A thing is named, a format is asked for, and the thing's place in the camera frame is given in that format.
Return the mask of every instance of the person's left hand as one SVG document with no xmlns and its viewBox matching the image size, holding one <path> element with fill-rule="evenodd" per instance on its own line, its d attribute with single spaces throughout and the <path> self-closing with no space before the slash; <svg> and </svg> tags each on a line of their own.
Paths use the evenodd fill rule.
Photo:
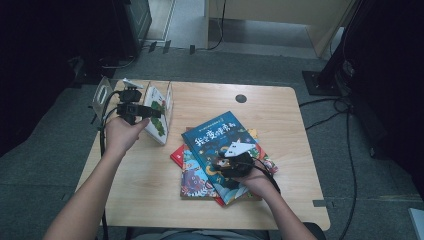
<svg viewBox="0 0 424 240">
<path fill-rule="evenodd" d="M 106 152 L 124 156 L 149 122 L 149 118 L 145 118 L 135 125 L 130 125 L 120 117 L 110 120 L 106 124 Z"/>
</svg>

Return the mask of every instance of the black dot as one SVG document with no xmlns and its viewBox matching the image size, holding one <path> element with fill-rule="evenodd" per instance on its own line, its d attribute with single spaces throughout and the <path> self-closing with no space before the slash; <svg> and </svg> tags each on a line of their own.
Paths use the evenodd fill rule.
<svg viewBox="0 0 424 240">
<path fill-rule="evenodd" d="M 243 94 L 239 94 L 236 96 L 236 101 L 239 103 L 245 103 L 247 101 L 247 98 Z"/>
</svg>

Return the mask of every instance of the red book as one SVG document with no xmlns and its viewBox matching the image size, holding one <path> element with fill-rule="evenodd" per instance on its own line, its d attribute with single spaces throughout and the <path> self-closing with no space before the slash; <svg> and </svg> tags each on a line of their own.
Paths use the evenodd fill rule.
<svg viewBox="0 0 424 240">
<path fill-rule="evenodd" d="M 170 157 L 180 168 L 182 168 L 184 158 L 184 145 L 175 150 L 175 152 L 173 152 Z"/>
<path fill-rule="evenodd" d="M 171 159 L 180 167 L 183 168 L 183 160 L 184 160 L 184 144 L 181 145 L 177 150 L 175 150 L 171 155 Z M 221 197 L 217 196 L 213 198 L 220 206 L 224 206 L 224 201 Z"/>
</svg>

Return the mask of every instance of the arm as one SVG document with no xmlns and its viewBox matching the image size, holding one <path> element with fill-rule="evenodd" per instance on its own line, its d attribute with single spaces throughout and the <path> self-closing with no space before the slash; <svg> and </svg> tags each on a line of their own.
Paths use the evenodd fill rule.
<svg viewBox="0 0 424 240">
<path fill-rule="evenodd" d="M 254 168 L 249 176 L 237 180 L 265 200 L 271 209 L 282 239 L 315 239 L 262 172 Z"/>
<path fill-rule="evenodd" d="M 114 118 L 106 125 L 106 151 L 74 196 L 60 211 L 44 239 L 94 239 L 116 170 L 149 119 L 129 125 Z"/>
</svg>

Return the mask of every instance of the wooden table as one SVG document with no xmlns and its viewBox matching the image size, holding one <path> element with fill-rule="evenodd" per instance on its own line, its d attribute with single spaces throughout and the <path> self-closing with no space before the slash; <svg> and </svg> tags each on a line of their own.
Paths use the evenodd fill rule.
<svg viewBox="0 0 424 240">
<path fill-rule="evenodd" d="M 306 25 L 318 57 L 328 48 L 340 27 L 356 9 L 355 0 L 226 0 L 225 19 Z M 209 18 L 222 18 L 224 0 L 205 0 L 206 46 Z"/>
<path fill-rule="evenodd" d="M 148 81 L 141 81 L 147 86 Z M 152 81 L 162 92 L 168 82 Z M 118 82 L 116 88 L 122 88 Z M 228 110 L 246 128 L 258 130 L 259 141 L 279 167 L 275 179 L 281 194 L 301 221 L 330 227 L 295 92 L 288 87 L 172 82 L 174 112 L 168 142 L 159 145 L 145 132 L 119 166 L 106 204 L 111 226 L 213 229 L 277 229 L 265 201 L 235 201 L 227 207 L 213 200 L 180 199 L 181 169 L 169 155 L 183 144 L 181 133 Z M 245 103 L 235 97 L 243 94 Z M 100 159 L 96 137 L 79 186 Z"/>
</svg>

